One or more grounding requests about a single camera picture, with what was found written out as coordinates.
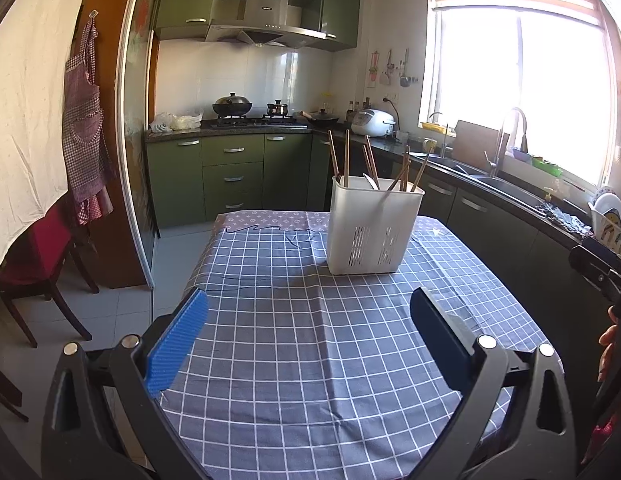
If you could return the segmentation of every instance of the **pot lid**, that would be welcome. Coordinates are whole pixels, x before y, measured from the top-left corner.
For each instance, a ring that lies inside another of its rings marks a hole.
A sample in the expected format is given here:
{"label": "pot lid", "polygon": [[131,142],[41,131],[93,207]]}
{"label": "pot lid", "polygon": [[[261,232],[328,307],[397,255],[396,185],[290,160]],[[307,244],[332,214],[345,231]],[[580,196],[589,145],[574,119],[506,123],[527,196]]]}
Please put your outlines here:
{"label": "pot lid", "polygon": [[322,108],[321,110],[319,110],[319,112],[312,113],[310,116],[313,117],[314,120],[319,119],[320,121],[321,120],[327,121],[327,120],[339,118],[339,116],[327,113],[326,108]]}
{"label": "pot lid", "polygon": [[235,95],[235,92],[231,92],[230,95],[226,97],[220,97],[215,101],[216,105],[232,105],[232,104],[242,104],[242,105],[250,105],[252,104],[248,99],[242,97],[241,95]]}

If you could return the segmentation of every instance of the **sink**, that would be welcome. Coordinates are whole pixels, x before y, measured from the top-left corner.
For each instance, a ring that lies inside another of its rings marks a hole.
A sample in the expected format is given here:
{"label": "sink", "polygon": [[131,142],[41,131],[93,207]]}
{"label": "sink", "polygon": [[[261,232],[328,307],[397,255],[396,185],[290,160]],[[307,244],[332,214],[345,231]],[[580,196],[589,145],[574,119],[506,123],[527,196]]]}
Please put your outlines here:
{"label": "sink", "polygon": [[[411,155],[417,157],[420,160],[424,160],[427,156],[426,153],[411,153]],[[470,176],[486,175],[485,171],[478,170],[473,166],[469,166],[468,164],[464,164],[463,162],[453,160],[452,158],[444,158],[443,156],[431,155],[428,157],[428,162],[433,162],[434,164],[439,164],[440,166],[444,166],[446,168],[449,168],[450,170]]]}
{"label": "sink", "polygon": [[535,206],[544,202],[541,198],[529,193],[528,191],[524,191],[522,188],[515,186],[515,184],[511,184],[501,178],[480,175],[476,176],[475,179],[483,182],[487,186],[491,186],[493,189],[497,189],[498,191],[507,194],[516,200],[519,200],[520,202],[523,202],[529,207],[535,208]]}

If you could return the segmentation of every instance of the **human hand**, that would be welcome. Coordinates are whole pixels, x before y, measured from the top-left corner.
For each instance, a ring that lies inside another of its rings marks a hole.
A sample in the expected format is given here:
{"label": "human hand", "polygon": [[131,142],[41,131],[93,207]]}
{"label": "human hand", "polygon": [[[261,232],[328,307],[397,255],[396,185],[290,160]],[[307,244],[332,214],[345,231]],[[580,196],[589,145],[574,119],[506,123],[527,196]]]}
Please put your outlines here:
{"label": "human hand", "polygon": [[613,314],[613,307],[608,308],[608,317],[614,323],[610,326],[606,332],[604,332],[599,338],[600,345],[604,346],[604,352],[599,360],[599,374],[597,376],[597,382],[601,383],[606,379],[606,374],[611,365],[611,359],[613,358],[613,345],[615,342],[615,336],[617,335],[617,318]]}

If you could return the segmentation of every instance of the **blue gripper pad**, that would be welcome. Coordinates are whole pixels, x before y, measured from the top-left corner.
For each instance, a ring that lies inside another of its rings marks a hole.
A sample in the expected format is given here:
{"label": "blue gripper pad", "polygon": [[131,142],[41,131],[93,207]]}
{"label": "blue gripper pad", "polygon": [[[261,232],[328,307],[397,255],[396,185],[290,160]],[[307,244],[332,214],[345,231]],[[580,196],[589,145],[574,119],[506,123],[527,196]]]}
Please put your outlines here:
{"label": "blue gripper pad", "polygon": [[208,297],[196,288],[182,302],[181,309],[148,353],[144,382],[151,397],[158,397],[171,386],[207,316]]}

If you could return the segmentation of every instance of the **kitchen faucet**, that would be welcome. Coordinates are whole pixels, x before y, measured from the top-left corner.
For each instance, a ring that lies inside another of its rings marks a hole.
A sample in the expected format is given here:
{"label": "kitchen faucet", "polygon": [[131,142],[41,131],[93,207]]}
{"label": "kitchen faucet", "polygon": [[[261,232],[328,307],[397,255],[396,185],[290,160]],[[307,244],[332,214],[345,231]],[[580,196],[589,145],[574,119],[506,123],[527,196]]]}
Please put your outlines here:
{"label": "kitchen faucet", "polygon": [[[431,120],[431,118],[432,118],[434,115],[437,115],[437,114],[444,115],[444,113],[443,113],[443,112],[433,112],[432,114],[430,114],[430,115],[427,117],[427,121],[430,121],[430,120]],[[440,149],[440,153],[439,153],[439,156],[441,156],[442,158],[446,158],[446,148],[447,148],[447,146],[446,146],[446,137],[447,137],[447,136],[448,136],[448,124],[446,124],[446,130],[444,131],[444,141],[442,142],[442,147],[441,147],[441,149]]]}
{"label": "kitchen faucet", "polygon": [[[491,170],[489,171],[489,176],[495,176],[497,174],[497,166],[499,165],[499,153],[501,152],[502,143],[504,142],[504,124],[506,124],[508,116],[510,112],[517,112],[522,116],[522,122],[524,127],[524,135],[522,136],[522,143],[520,146],[520,150],[524,153],[528,153],[528,142],[526,140],[526,115],[524,115],[524,111],[521,108],[516,106],[512,107],[508,110],[507,114],[504,116],[504,120],[502,121],[502,126],[500,127],[497,133],[497,147],[495,149],[495,156],[493,160],[489,160],[489,156],[484,150],[484,156],[486,157],[486,162],[491,166]],[[517,123],[515,123],[515,135],[517,134],[517,125],[519,124],[519,118]]]}

